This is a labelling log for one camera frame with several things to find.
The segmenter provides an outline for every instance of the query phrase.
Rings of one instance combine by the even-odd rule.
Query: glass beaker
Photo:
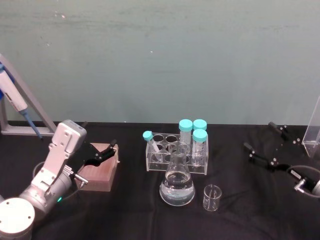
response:
[[[208,211],[215,211],[219,207],[222,191],[218,186],[209,184],[204,188],[203,207]]]
[[[195,196],[195,187],[187,166],[187,154],[190,147],[182,141],[168,146],[170,163],[160,185],[160,196],[169,205],[183,206]]]

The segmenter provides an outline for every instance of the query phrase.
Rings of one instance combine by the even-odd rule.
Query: cable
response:
[[[44,164],[44,163],[45,163],[44,161],[39,162],[39,163],[34,167],[34,169],[33,169],[33,171],[32,171],[32,178],[33,178],[33,179],[34,179],[35,176],[36,176],[37,168],[38,168],[41,164]]]
[[[286,172],[288,173],[291,169],[309,169],[309,170],[313,170],[316,171],[318,174],[320,174],[320,170],[316,169],[315,167],[312,166],[307,166],[307,165],[293,165],[291,167],[289,167]],[[320,196],[308,193],[306,191],[303,191],[302,194],[305,194],[311,198],[315,198],[315,199],[320,199]]]
[[[73,195],[75,195],[80,189],[82,189],[83,186],[84,186],[84,184],[81,184],[81,186],[80,186],[77,190],[75,190],[73,193],[71,193],[70,195],[68,195],[68,196],[66,196],[66,197],[63,197],[62,200],[61,200],[61,202],[62,202],[63,200],[67,200],[67,199],[71,198],[71,197],[72,197]]]

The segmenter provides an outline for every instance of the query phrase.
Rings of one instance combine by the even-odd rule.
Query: teal screw cap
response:
[[[198,143],[203,143],[204,141],[207,140],[208,134],[205,130],[203,129],[196,129],[193,131],[193,140],[195,140]]]
[[[203,119],[197,119],[193,121],[193,130],[202,129],[207,130],[207,122]]]
[[[193,123],[191,120],[189,119],[182,119],[179,122],[179,129],[183,132],[189,132],[192,130],[193,127]]]
[[[153,138],[152,131],[145,131],[142,136],[146,141],[149,141]]]

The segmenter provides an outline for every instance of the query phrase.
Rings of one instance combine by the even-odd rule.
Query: erlenmeyer flask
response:
[[[160,185],[160,196],[169,205],[183,206],[195,196],[195,187],[187,166],[190,147],[182,141],[168,146],[170,163]]]

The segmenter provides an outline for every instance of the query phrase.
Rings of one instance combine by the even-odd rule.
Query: water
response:
[[[195,196],[195,187],[190,173],[168,171],[160,185],[160,196],[169,205],[183,206]]]

